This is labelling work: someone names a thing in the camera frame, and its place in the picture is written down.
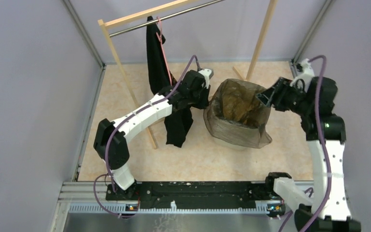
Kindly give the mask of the dark translucent trash bag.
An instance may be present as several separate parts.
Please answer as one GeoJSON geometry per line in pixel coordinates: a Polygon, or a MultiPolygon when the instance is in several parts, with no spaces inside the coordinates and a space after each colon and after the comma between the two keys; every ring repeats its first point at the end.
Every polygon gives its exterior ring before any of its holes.
{"type": "Polygon", "coordinates": [[[271,109],[256,98],[256,94],[264,90],[261,85],[239,79],[223,81],[203,111],[210,135],[254,149],[272,143],[266,131],[271,109]]]}

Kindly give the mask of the beige plastic trash bin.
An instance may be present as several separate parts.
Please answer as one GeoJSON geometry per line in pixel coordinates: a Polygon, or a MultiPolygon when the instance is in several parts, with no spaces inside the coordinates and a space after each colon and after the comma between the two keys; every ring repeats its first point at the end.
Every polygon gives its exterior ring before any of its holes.
{"type": "Polygon", "coordinates": [[[244,150],[248,149],[248,147],[240,146],[240,145],[234,145],[234,144],[225,142],[225,141],[223,141],[221,139],[218,139],[218,138],[215,138],[215,137],[213,137],[213,141],[217,145],[220,145],[220,146],[223,146],[223,147],[226,147],[226,148],[229,148],[229,149],[233,149],[233,150],[244,151],[244,150]]]}

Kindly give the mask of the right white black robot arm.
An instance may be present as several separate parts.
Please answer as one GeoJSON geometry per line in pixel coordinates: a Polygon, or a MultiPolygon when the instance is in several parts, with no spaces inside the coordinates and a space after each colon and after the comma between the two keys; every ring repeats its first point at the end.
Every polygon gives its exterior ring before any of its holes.
{"type": "Polygon", "coordinates": [[[359,232],[345,194],[343,153],[344,120],[333,113],[338,88],[325,77],[309,81],[279,78],[257,99],[276,111],[291,111],[301,118],[301,127],[313,164],[313,194],[308,196],[288,177],[275,177],[264,186],[270,199],[280,197],[294,217],[299,232],[359,232]]]}

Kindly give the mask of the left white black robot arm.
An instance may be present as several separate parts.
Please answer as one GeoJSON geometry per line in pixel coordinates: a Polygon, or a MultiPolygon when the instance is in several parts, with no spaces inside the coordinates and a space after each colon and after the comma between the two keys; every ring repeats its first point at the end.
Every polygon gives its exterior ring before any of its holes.
{"type": "Polygon", "coordinates": [[[203,109],[208,101],[212,69],[187,71],[173,87],[164,87],[151,100],[127,115],[99,124],[94,149],[106,164],[112,190],[124,200],[134,197],[135,178],[131,174],[128,143],[140,132],[173,113],[194,107],[203,109]]]}

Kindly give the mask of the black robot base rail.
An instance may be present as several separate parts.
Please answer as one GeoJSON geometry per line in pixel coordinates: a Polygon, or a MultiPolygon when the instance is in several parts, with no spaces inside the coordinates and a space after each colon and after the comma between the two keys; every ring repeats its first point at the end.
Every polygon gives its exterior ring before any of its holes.
{"type": "Polygon", "coordinates": [[[264,182],[201,181],[137,183],[130,199],[140,202],[141,209],[255,209],[259,203],[282,200],[272,197],[264,182]]]}

